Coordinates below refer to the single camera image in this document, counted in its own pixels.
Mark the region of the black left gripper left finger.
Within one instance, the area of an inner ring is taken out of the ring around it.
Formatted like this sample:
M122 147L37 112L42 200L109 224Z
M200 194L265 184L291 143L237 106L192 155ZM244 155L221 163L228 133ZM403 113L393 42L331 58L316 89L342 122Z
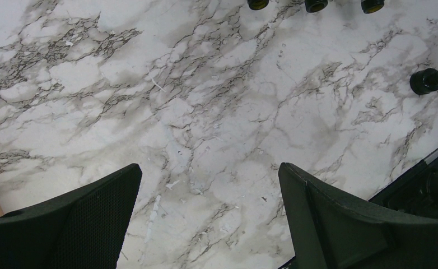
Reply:
M116 268L141 185L130 164L0 217L0 268Z

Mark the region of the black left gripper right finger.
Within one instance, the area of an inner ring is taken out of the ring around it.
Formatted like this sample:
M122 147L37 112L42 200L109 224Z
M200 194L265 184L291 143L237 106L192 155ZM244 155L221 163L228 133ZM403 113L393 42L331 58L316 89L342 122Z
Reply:
M438 219L365 201L291 163L278 177L291 268L438 268Z

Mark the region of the green wine bottle dark label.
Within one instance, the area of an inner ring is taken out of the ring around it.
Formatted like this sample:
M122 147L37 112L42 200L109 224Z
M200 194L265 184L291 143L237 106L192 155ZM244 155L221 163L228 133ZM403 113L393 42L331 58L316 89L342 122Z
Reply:
M316 13L326 8L328 0L304 0L308 13Z

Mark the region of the green wine bottle silver neck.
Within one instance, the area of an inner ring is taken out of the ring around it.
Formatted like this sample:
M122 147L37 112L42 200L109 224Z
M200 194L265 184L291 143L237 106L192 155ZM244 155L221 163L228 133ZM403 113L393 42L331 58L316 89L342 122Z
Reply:
M361 9L365 14L375 13L382 9L384 5L384 0L361 0Z

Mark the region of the green wine bottle white label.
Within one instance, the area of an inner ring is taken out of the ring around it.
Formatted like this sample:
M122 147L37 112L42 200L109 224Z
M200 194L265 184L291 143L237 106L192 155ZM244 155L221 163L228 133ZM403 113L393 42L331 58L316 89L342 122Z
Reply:
M248 7L253 11L258 11L266 8L269 0L247 0Z

